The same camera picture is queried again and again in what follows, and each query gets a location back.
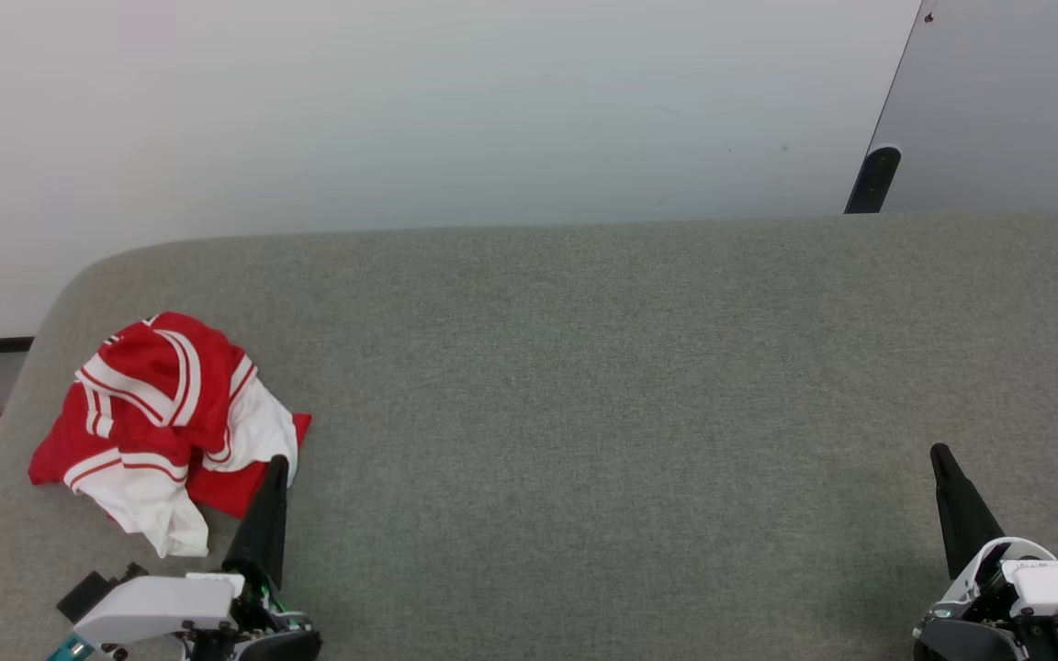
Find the red and white basketball jersey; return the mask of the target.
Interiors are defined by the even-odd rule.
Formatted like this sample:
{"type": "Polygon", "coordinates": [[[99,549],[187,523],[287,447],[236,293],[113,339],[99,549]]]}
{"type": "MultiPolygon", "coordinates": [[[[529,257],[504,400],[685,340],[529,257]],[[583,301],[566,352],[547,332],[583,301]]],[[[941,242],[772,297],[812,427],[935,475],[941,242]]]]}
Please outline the red and white basketball jersey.
{"type": "Polygon", "coordinates": [[[110,335],[76,369],[28,478],[91,498],[160,557],[203,557],[203,508],[242,519],[274,457],[294,480],[310,423],[269,392],[239,344],[164,312],[110,335]]]}

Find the black pole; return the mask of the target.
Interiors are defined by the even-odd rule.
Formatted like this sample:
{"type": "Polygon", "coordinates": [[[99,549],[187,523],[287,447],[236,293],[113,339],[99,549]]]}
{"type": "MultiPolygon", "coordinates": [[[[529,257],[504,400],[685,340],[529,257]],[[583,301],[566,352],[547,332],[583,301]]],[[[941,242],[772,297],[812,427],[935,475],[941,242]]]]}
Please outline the black pole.
{"type": "Polygon", "coordinates": [[[902,154],[895,146],[884,145],[869,151],[851,189],[844,213],[881,213],[900,159],[902,154]]]}

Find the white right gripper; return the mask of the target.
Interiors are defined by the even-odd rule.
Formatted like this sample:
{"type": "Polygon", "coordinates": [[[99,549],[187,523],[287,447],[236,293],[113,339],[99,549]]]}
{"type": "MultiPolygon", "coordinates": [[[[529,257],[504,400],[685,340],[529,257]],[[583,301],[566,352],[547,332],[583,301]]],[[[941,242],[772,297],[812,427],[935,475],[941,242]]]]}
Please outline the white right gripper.
{"type": "Polygon", "coordinates": [[[929,461],[951,586],[914,628],[914,661],[1058,661],[1058,559],[1004,537],[945,443],[929,461]]]}

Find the grey fabric sofa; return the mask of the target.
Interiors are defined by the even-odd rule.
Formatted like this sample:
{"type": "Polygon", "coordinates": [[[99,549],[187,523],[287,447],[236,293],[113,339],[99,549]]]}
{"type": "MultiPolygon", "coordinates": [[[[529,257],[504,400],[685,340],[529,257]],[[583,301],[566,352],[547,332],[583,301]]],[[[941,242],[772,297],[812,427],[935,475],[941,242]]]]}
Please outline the grey fabric sofa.
{"type": "Polygon", "coordinates": [[[949,586],[929,447],[1058,555],[1058,213],[361,231],[124,252],[0,426],[0,661],[159,559],[28,461],[109,334],[219,328],[312,417],[282,599],[332,661],[904,661],[949,586]]]}

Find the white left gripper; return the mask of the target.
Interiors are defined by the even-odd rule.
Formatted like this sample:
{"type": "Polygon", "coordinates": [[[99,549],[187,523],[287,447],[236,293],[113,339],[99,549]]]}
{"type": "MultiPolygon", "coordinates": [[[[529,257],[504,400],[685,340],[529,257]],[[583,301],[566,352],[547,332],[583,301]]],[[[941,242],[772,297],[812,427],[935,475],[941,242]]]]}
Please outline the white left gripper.
{"type": "Polygon", "coordinates": [[[224,572],[122,583],[73,623],[73,661],[129,661],[136,643],[167,640],[179,661],[318,661],[318,628],[282,607],[289,461],[274,456],[221,564],[224,572]]]}

